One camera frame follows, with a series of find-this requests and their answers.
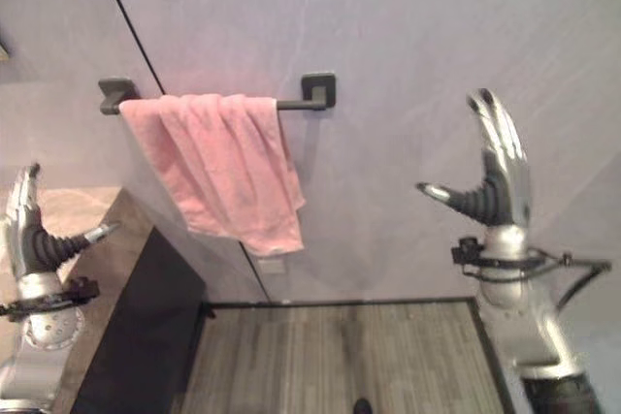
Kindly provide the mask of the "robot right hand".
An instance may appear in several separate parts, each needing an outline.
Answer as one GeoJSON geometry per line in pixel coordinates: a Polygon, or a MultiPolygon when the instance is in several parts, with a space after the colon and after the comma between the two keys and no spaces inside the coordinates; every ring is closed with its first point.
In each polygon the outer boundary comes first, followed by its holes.
{"type": "Polygon", "coordinates": [[[427,197],[486,227],[527,229],[531,218],[531,178],[527,153],[512,117],[489,89],[467,98],[480,129],[483,176],[470,191],[418,182],[427,197]]]}

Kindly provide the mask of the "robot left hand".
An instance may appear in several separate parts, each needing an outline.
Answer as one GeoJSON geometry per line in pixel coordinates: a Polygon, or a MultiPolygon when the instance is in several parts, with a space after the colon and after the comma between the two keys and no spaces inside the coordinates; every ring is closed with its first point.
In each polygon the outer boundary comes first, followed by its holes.
{"type": "Polygon", "coordinates": [[[43,225],[37,201],[40,170],[40,164],[34,162],[18,171],[5,207],[3,240],[16,280],[32,273],[56,272],[120,227],[118,222],[102,223],[70,237],[52,235],[43,225]]]}

